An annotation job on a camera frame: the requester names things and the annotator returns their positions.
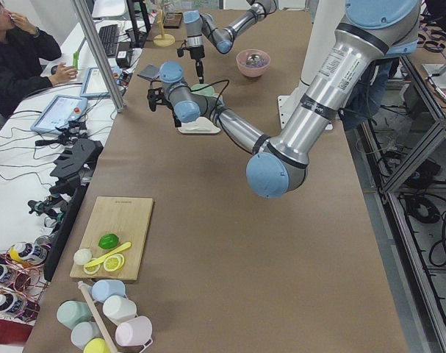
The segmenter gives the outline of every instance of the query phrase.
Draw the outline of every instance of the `light blue cup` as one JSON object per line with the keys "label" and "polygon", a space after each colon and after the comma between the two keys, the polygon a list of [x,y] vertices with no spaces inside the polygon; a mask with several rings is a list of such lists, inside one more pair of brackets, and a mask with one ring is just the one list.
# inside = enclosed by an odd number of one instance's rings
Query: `light blue cup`
{"label": "light blue cup", "polygon": [[111,296],[126,296],[125,284],[119,279],[101,279],[92,287],[92,297],[100,303]]}
{"label": "light blue cup", "polygon": [[92,318],[87,303],[68,300],[60,305],[56,312],[58,321],[69,329],[73,329],[77,324],[89,321]]}

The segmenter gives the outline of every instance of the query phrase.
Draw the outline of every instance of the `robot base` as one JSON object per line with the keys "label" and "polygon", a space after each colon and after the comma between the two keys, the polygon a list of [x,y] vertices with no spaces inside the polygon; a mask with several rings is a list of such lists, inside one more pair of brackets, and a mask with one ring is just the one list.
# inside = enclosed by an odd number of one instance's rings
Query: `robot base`
{"label": "robot base", "polygon": [[[422,64],[428,75],[437,74],[443,67],[442,64]],[[446,90],[446,72],[440,76],[434,76],[435,85],[443,90]]]}

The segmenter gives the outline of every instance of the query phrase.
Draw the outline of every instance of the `lemon slice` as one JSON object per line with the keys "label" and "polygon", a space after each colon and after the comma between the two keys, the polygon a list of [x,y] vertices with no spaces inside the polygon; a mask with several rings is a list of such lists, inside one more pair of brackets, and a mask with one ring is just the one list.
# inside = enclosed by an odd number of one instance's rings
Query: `lemon slice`
{"label": "lemon slice", "polygon": [[98,265],[95,266],[90,266],[90,267],[82,267],[82,269],[84,270],[84,272],[86,274],[96,274],[98,272],[98,270],[100,270],[100,263]]}
{"label": "lemon slice", "polygon": [[122,254],[108,256],[104,261],[104,270],[107,272],[117,271],[125,264],[125,257]]}

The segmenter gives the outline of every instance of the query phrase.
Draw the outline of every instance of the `floor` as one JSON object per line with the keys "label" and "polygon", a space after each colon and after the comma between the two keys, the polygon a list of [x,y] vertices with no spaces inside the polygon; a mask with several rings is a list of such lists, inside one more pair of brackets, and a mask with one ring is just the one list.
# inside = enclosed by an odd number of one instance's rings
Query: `floor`
{"label": "floor", "polygon": [[[389,89],[382,104],[402,106],[403,99],[400,91]],[[405,110],[402,108],[392,110],[396,113],[381,109],[374,116],[376,122],[374,130],[377,131],[376,135],[381,143],[381,149],[394,149],[396,146],[402,145],[409,148],[413,147],[428,128],[431,119],[425,114],[413,120],[405,114]],[[414,285],[414,280],[408,280],[411,279],[411,269],[407,262],[403,260],[405,258],[404,251],[393,224],[394,221],[390,223],[390,215],[387,211],[385,212],[378,189],[375,186],[367,155],[363,149],[364,136],[362,136],[362,131],[349,131],[347,137],[410,352],[441,352],[425,307],[420,300],[417,300],[420,297],[418,287]],[[438,175],[440,178],[437,179],[446,179],[446,143],[439,146],[432,156],[434,161],[442,166],[442,173]],[[434,199],[433,202],[440,209],[440,212],[446,209],[446,203],[440,199]],[[440,239],[442,222],[421,224],[412,217],[410,219],[420,249],[424,254],[427,254],[433,243]],[[441,246],[437,246],[434,251],[434,259],[436,262],[440,262],[443,258],[443,250]],[[439,274],[434,277],[434,284],[437,293],[443,298],[442,305],[446,312],[446,274]]]}

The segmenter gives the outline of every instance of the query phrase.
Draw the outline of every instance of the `white cup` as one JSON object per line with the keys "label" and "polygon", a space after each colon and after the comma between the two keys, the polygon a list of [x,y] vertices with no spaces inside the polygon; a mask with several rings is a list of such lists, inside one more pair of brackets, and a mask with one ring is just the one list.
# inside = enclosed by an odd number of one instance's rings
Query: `white cup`
{"label": "white cup", "polygon": [[118,325],[115,331],[115,340],[123,347],[143,346],[141,350],[143,352],[152,344],[151,334],[151,320],[145,316],[138,316]]}
{"label": "white cup", "polygon": [[84,350],[94,338],[102,337],[96,322],[84,321],[77,324],[71,332],[71,342],[77,348]]}
{"label": "white cup", "polygon": [[128,321],[136,316],[136,304],[122,296],[109,297],[102,307],[104,315],[115,325]]}

